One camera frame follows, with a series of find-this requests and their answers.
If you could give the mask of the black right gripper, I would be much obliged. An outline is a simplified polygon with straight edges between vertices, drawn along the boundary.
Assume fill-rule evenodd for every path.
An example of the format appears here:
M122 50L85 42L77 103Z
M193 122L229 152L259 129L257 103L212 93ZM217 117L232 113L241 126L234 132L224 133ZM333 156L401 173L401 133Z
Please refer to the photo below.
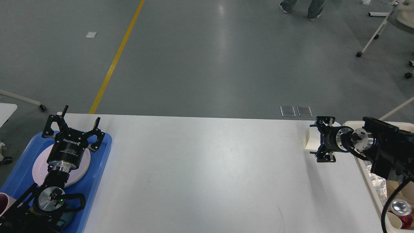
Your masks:
M310 154L315 155L318 163L336 162L336 157L333 152L349 152L343 146L341 137L354 130L347 126L335 127L335 117L332 116L317 116L313 124L309 127L320 128L320 149L311 151Z

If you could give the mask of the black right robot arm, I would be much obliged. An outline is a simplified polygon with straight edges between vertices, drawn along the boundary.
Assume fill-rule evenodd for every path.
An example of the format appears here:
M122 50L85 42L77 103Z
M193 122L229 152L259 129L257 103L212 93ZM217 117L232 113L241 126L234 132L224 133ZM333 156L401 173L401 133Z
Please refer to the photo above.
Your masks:
M311 127L320 133L320 144L313 151L319 163L336 162L334 152L350 153L363 161L371 162L371 173L400 185L388 197L380 220L384 233L386 214L395 197L409 182L413 182L413 133L372 117L363 118L364 125L353 129L334 126L332 116L317 116Z

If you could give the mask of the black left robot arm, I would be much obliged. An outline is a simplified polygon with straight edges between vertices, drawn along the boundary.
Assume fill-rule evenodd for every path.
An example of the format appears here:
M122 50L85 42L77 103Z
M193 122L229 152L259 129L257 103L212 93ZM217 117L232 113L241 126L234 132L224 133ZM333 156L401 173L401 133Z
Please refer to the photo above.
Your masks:
M32 184L1 214L2 233L60 233L70 223L69 218L87 205L83 193L68 193L65 185L71 172L81 167L85 152L96 152L105 133L96 118L90 131L68 127L64 116L49 115L41 136L54 143L46 160L47 174L42 184Z

